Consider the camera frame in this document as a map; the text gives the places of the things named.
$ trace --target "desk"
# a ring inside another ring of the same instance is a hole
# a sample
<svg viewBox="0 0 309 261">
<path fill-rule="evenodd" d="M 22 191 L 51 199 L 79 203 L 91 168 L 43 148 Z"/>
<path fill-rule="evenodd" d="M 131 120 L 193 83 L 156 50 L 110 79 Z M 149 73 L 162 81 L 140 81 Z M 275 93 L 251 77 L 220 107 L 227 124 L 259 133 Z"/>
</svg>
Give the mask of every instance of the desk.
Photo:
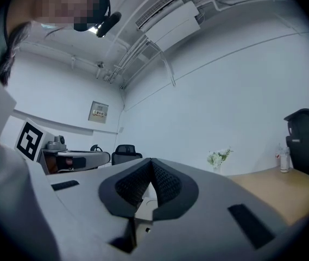
<svg viewBox="0 0 309 261">
<path fill-rule="evenodd" d="M 289 225 L 309 214 L 309 175 L 299 170 L 282 173 L 276 167 L 229 178 L 272 206 Z"/>
</svg>

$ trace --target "white flowers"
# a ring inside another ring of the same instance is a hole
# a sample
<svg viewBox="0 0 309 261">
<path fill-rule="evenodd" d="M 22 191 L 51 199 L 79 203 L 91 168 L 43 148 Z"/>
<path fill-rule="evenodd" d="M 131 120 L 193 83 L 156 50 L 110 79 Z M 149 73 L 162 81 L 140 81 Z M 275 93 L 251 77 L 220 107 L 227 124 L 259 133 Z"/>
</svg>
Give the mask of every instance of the white flowers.
<svg viewBox="0 0 309 261">
<path fill-rule="evenodd" d="M 225 150 L 220 150 L 217 152 L 209 152 L 209 156 L 207 157 L 207 161 L 212 165 L 214 169 L 217 169 L 221 166 L 222 162 L 226 160 L 229 154 L 232 152 L 230 148 Z"/>
</svg>

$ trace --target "chair headrest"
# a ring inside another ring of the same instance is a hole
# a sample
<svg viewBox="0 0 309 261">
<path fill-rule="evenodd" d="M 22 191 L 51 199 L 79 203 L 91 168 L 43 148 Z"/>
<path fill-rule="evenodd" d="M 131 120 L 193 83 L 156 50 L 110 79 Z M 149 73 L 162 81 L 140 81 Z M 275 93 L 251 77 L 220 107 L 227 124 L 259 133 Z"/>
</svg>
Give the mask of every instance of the chair headrest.
<svg viewBox="0 0 309 261">
<path fill-rule="evenodd" d="M 309 109 L 300 109 L 284 119 L 288 121 L 288 127 L 291 129 L 290 134 L 301 136 L 302 134 L 309 134 Z"/>
<path fill-rule="evenodd" d="M 135 146 L 134 145 L 118 145 L 115 151 L 117 154 L 119 153 L 126 153 L 126 154 L 136 154 Z"/>
</svg>

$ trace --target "wall-mounted air conditioner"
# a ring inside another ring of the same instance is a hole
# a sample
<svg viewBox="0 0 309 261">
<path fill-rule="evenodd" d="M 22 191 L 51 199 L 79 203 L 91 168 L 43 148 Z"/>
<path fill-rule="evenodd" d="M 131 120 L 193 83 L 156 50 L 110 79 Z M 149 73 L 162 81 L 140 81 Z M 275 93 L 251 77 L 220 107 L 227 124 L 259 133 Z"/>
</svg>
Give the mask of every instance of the wall-mounted air conditioner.
<svg viewBox="0 0 309 261">
<path fill-rule="evenodd" d="M 200 29 L 195 19 L 198 14 L 197 7 L 189 1 L 159 20 L 145 34 L 150 41 L 165 51 Z"/>
<path fill-rule="evenodd" d="M 159 20 L 183 4 L 182 0 L 158 0 L 138 18 L 135 24 L 145 33 Z"/>
</svg>

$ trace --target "wall box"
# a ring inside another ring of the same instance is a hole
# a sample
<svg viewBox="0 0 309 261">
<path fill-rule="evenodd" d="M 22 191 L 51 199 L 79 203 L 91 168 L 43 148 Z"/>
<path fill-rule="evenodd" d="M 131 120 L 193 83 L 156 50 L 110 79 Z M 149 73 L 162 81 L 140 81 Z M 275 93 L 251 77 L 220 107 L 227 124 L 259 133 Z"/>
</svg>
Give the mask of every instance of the wall box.
<svg viewBox="0 0 309 261">
<path fill-rule="evenodd" d="M 92 102 L 88 120 L 105 124 L 108 111 L 107 104 Z"/>
</svg>

